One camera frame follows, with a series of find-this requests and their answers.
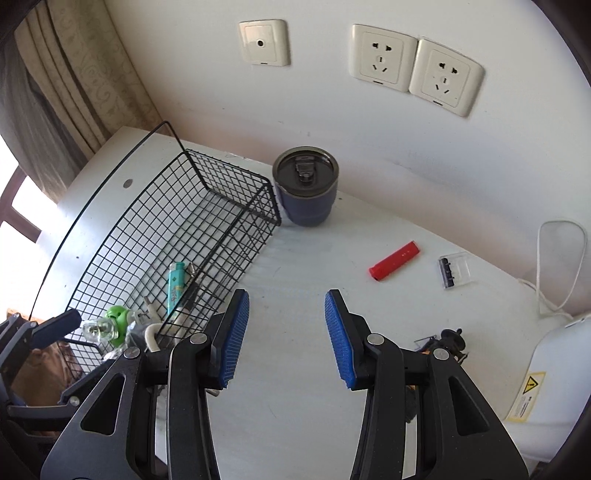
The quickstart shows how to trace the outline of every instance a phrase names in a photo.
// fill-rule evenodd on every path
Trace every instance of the wire basket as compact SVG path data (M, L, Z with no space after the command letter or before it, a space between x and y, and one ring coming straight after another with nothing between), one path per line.
M163 122L149 136L164 124L170 126ZM170 348L180 339L203 330L274 228L281 224L267 178L185 149L172 132L180 146L179 155L117 221L67 305L67 309L77 309L86 320L104 316L109 307L117 304L145 310L144 297L148 297L164 320L157 336L161 348ZM194 275L175 311L167 315L168 268L180 261L193 264ZM68 339L73 340L70 349L76 358L64 357L66 363L75 362L76 368L82 367L85 373L98 366L102 355L112 350L108 343L87 343L80 329Z

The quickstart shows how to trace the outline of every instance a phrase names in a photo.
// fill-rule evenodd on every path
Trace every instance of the curtain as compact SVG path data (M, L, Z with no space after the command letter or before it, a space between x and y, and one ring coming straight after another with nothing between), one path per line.
M120 127L150 130L161 122L104 0L41 0L14 37L28 74L85 159ZM61 168L39 165L62 163L59 158L38 155L30 160L23 170L53 199L61 197L79 172L75 167L63 177ZM56 173L62 187L46 177Z
M14 37L0 49L0 135L20 167L54 202L87 163L27 71Z

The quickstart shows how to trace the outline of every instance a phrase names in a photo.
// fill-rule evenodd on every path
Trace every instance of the warning label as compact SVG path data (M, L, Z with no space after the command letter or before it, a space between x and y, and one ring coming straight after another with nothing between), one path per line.
M539 385L538 382L535 381L535 378L530 375L527 379L527 383L525 384L525 388L523 390L523 394L525 395L527 392L533 390L535 387Z
M528 373L521 388L521 394L513 403L507 420L523 423L534 408L535 400L542 388L546 372Z

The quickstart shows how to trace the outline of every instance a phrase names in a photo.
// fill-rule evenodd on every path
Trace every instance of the gray fabric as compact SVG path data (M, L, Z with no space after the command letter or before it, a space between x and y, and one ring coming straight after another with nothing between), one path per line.
M21 168L55 202L87 163L27 72L13 36L0 48L0 135Z

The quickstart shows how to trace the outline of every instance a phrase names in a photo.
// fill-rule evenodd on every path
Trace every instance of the red lighter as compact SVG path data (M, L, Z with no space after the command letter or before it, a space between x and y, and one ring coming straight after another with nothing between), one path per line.
M400 250L396 250L389 257L384 258L381 262L376 263L369 269L369 274L376 280L383 280L390 275L394 270L402 267L406 262L418 255L420 250L415 242L409 242Z

